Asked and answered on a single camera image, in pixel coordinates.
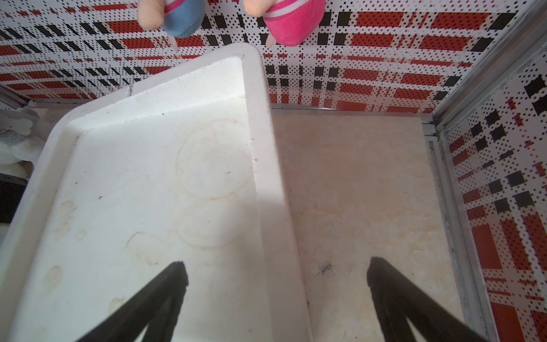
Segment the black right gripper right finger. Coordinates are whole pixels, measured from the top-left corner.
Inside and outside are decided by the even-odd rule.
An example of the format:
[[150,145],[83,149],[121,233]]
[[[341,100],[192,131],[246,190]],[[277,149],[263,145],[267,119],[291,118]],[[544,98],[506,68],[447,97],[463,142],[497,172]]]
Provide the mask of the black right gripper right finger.
[[370,260],[367,283],[386,341],[415,341],[410,326],[426,341],[486,340],[381,257]]

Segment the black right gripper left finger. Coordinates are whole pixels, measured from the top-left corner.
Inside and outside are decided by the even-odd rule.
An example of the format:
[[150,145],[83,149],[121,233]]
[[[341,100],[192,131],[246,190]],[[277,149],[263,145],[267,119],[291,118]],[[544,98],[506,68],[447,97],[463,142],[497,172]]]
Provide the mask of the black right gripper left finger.
[[171,341],[189,279],[183,262],[172,262],[80,341]]

